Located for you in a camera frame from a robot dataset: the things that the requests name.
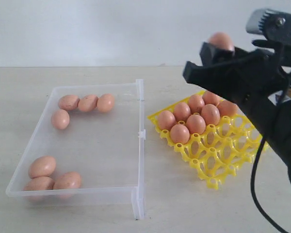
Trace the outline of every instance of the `white table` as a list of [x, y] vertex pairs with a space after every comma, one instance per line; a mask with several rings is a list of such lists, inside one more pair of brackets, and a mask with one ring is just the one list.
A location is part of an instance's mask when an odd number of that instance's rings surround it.
[[[26, 209], [5, 195], [6, 186], [54, 86], [145, 81], [149, 115], [198, 91], [182, 78], [183, 67], [0, 68], [0, 233], [276, 232], [250, 195], [251, 164], [219, 191], [206, 188], [196, 171], [159, 139], [145, 121], [146, 218], [131, 205]], [[260, 161], [257, 195], [265, 210], [291, 232], [291, 185], [271, 150]]]

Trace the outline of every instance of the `egg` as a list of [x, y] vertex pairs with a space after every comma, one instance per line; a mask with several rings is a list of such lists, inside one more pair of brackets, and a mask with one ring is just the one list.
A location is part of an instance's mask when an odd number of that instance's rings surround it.
[[[55, 181], [46, 176], [41, 176], [29, 181], [23, 188], [23, 191], [38, 191], [38, 190], [52, 190]], [[44, 196], [30, 196], [28, 199], [30, 201], [41, 201]]]
[[199, 94], [191, 95], [188, 100], [188, 105], [191, 109], [191, 113], [200, 113], [205, 106], [203, 98]]
[[223, 33], [223, 32], [215, 33], [209, 38], [208, 42], [222, 50], [230, 50], [230, 51], [235, 50], [232, 39], [229, 37], [228, 34]]
[[202, 134], [206, 129], [206, 123], [202, 116], [191, 115], [186, 121], [186, 127], [190, 133]]
[[[71, 189], [80, 188], [82, 184], [81, 175], [75, 171], [67, 172], [64, 175], [56, 179], [53, 189]], [[67, 199], [71, 197], [71, 194], [60, 195], [61, 199]]]
[[97, 109], [102, 113], [109, 112], [114, 107], [114, 96], [111, 94], [103, 94], [97, 101]]
[[97, 106], [98, 97], [96, 95], [87, 95], [80, 99], [78, 109], [81, 112], [90, 112]]
[[51, 117], [51, 123], [54, 128], [64, 130], [70, 123], [69, 113], [63, 109], [57, 110]]
[[76, 95], [66, 95], [59, 99], [58, 107], [66, 111], [74, 110], [78, 107], [80, 98]]
[[190, 139], [190, 132], [186, 126], [177, 124], [171, 128], [170, 138], [174, 143], [186, 144]]
[[158, 127], [160, 130], [171, 130], [176, 124], [176, 118], [170, 111], [162, 111], [157, 117]]
[[52, 156], [42, 156], [34, 160], [28, 169], [28, 175], [31, 179], [50, 176], [56, 168], [56, 160]]
[[190, 107], [185, 102], [180, 102], [175, 105], [174, 107], [174, 115], [176, 118], [176, 121], [186, 121], [188, 117], [191, 115]]
[[238, 106], [228, 100], [221, 101], [217, 107], [219, 109], [220, 115], [233, 117], [238, 110]]
[[206, 125], [213, 124], [217, 125], [220, 121], [220, 113], [216, 106], [213, 104], [206, 104], [200, 115], [205, 120]]
[[220, 97], [208, 90], [205, 91], [205, 93], [203, 94], [203, 100], [205, 105], [206, 104], [213, 104], [214, 106], [218, 106], [219, 102], [220, 102]]

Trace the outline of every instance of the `black cable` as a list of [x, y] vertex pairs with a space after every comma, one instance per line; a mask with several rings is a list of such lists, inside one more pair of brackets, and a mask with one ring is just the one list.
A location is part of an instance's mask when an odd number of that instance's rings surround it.
[[[283, 48], [281, 48], [280, 54], [281, 55], [283, 54]], [[256, 158], [254, 160], [253, 167], [252, 167], [251, 180], [250, 180], [250, 191], [251, 191], [251, 196], [252, 196], [254, 204], [256, 205], [256, 207], [260, 211], [260, 213], [266, 218], [266, 220], [269, 221], [269, 223], [271, 223], [279, 232], [288, 233], [286, 230], [284, 230], [282, 227], [280, 227], [271, 217], [269, 217], [269, 215], [263, 210], [263, 208], [261, 207], [261, 205], [257, 199], [256, 192], [255, 192], [255, 179], [256, 179], [256, 172], [257, 172], [257, 168], [258, 168], [258, 162], [259, 162], [263, 147], [265, 145], [265, 142], [268, 138], [268, 135], [271, 133], [272, 127], [276, 124], [277, 117], [279, 114], [280, 105], [281, 105], [282, 101], [284, 100], [284, 97], [286, 96], [288, 89], [290, 87], [289, 78], [288, 77], [283, 77], [283, 78], [286, 79], [287, 85], [283, 88], [282, 93], [279, 97], [279, 100], [276, 104], [274, 118], [273, 118], [270, 126], [266, 129], [266, 131], [261, 139], [261, 142], [260, 142], [257, 154], [256, 154]]]

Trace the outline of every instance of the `clear plastic box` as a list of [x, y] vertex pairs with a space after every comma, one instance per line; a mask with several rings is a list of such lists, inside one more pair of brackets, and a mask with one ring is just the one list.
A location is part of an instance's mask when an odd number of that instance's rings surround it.
[[[74, 94], [98, 96], [111, 93], [115, 106], [108, 113], [70, 113], [70, 124], [53, 128], [51, 115], [58, 100]], [[61, 86], [53, 89], [41, 118], [6, 189], [6, 194], [30, 206], [69, 206], [131, 203], [135, 219], [144, 218], [144, 86], [135, 83]], [[51, 155], [56, 178], [69, 171], [82, 176], [80, 189], [22, 191], [30, 181], [28, 168], [38, 157]], [[73, 194], [69, 199], [62, 194]], [[28, 201], [43, 196], [42, 202]]]

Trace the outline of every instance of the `egg tray cell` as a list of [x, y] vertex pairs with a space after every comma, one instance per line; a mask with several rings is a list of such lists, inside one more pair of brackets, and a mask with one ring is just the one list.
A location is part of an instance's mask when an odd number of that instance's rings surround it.
[[[179, 102], [187, 103], [188, 99], [189, 97]], [[236, 171], [244, 162], [253, 162], [262, 137], [246, 116], [236, 114], [231, 118], [222, 116], [218, 125], [208, 125], [201, 135], [191, 134], [186, 144], [175, 144], [168, 130], [159, 129], [157, 116], [164, 110], [173, 112], [174, 106], [179, 102], [147, 118], [155, 125], [155, 130], [160, 137], [166, 138], [168, 145], [174, 147], [175, 152], [181, 153], [183, 161], [188, 162], [191, 168], [197, 170], [198, 177], [206, 180], [207, 187], [217, 190], [229, 174], [236, 176]], [[265, 144], [263, 151], [268, 148], [268, 144]]]

